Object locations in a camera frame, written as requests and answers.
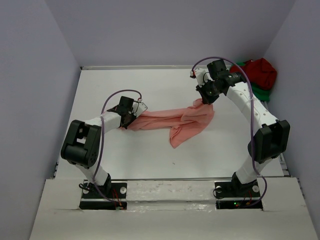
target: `gray wall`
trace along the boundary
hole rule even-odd
[[[265,57],[278,70],[269,104],[291,125],[285,152],[320,233],[320,1],[297,0]]]
[[[260,58],[294,0],[46,0],[81,66]]]
[[[43,0],[2,0],[0,33],[0,239],[27,240],[80,70]]]

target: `pink towel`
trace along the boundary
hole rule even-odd
[[[187,108],[145,111],[129,125],[131,130],[170,129],[170,143],[175,149],[184,141],[201,133],[214,117],[212,105],[203,104],[201,99]]]

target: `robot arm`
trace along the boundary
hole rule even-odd
[[[201,94],[202,102],[212,104],[220,94],[224,94],[250,122],[251,98],[245,78],[241,73],[230,73],[223,60],[213,61],[207,67],[209,72],[197,68],[191,73],[197,79],[196,90]],[[279,121],[255,96],[253,101],[254,164],[257,171],[261,172],[272,159],[286,150],[290,125],[286,120]],[[232,176],[231,191],[236,194],[247,192],[257,180],[251,157],[251,142],[248,144],[248,153],[241,168]]]
[[[97,161],[102,124],[104,124],[103,134],[119,127],[127,128],[146,110],[147,106],[143,102],[122,96],[117,106],[101,116],[84,122],[72,121],[61,149],[61,157],[80,169],[90,183],[93,183],[98,167],[95,183],[103,186],[101,190],[107,193],[111,187],[111,177],[102,166],[98,166]]]

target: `pink cloth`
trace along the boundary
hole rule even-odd
[[[170,127],[170,143],[175,149],[201,133],[211,122],[214,113],[212,105],[203,104],[201,99],[197,99],[187,108],[145,111],[128,128],[136,131]]]

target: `pile of cloth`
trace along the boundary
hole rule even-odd
[[[249,78],[254,95],[260,100],[269,102],[271,88],[275,84],[277,71],[264,58],[237,62]],[[237,66],[230,68],[230,73],[240,72]]]

